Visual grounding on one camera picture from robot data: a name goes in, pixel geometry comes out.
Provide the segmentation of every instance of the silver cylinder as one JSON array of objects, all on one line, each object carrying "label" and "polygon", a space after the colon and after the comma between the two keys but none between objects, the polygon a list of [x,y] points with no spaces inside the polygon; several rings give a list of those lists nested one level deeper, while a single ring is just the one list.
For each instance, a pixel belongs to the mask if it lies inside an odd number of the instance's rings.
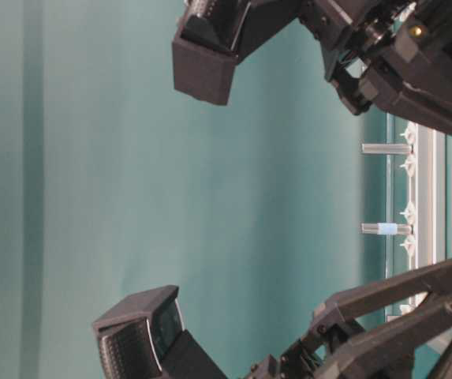
[{"label": "silver cylinder", "polygon": [[363,235],[410,235],[413,229],[409,225],[399,223],[363,223]]},{"label": "silver cylinder", "polygon": [[363,154],[386,154],[407,156],[413,152],[409,144],[363,144]]}]

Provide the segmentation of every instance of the metal rod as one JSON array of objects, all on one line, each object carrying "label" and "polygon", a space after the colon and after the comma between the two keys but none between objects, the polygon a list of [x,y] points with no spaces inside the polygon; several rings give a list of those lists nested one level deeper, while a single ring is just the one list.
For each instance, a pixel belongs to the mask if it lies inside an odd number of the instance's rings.
[{"label": "metal rod", "polygon": [[[393,114],[387,113],[386,120],[386,142],[393,144],[395,142],[396,122]],[[386,157],[386,202],[385,202],[385,217],[386,222],[394,222],[394,157],[387,155]],[[388,235],[385,237],[385,278],[389,279],[394,276],[394,236]],[[385,307],[386,321],[389,316],[394,316],[394,306],[389,305]]]},{"label": "metal rod", "polygon": [[363,223],[361,230],[364,235],[410,235],[413,232],[410,225],[398,223]]},{"label": "metal rod", "polygon": [[409,144],[362,144],[362,152],[407,156],[413,152],[413,147]]}]

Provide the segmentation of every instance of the gold screw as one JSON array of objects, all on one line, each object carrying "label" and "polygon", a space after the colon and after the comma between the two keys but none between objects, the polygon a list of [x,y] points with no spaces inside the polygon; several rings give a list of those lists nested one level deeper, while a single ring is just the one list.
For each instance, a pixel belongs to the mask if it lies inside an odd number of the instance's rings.
[{"label": "gold screw", "polygon": [[412,37],[420,38],[424,34],[424,30],[418,25],[412,26],[409,30],[409,34]]}]

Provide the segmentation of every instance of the robotic arm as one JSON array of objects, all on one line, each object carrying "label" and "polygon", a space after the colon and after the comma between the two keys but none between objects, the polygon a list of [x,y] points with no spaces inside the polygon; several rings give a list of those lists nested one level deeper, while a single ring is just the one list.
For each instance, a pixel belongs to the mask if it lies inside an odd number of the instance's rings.
[{"label": "robotic arm", "polygon": [[[353,114],[372,104],[452,135],[452,2],[191,0],[173,41],[175,88],[226,105],[234,70],[292,21],[320,41],[325,79]],[[360,59],[366,70],[347,68]]]},{"label": "robotic arm", "polygon": [[[107,379],[226,379],[185,329],[177,291],[128,296],[93,324]],[[412,313],[373,330],[356,320],[420,293]],[[415,349],[450,328],[452,259],[331,296],[279,360],[269,355],[245,379],[410,379]],[[428,379],[452,379],[452,342]]]}]

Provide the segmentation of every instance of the teal backdrop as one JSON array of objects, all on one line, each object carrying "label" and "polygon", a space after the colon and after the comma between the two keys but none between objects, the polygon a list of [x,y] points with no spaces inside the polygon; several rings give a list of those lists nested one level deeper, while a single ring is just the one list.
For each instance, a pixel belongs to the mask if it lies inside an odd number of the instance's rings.
[{"label": "teal backdrop", "polygon": [[[90,324],[181,286],[230,377],[336,291],[383,277],[385,116],[354,118],[298,23],[229,107],[172,89],[181,1],[0,0],[0,378],[99,378]],[[364,320],[381,321],[381,314]]]}]

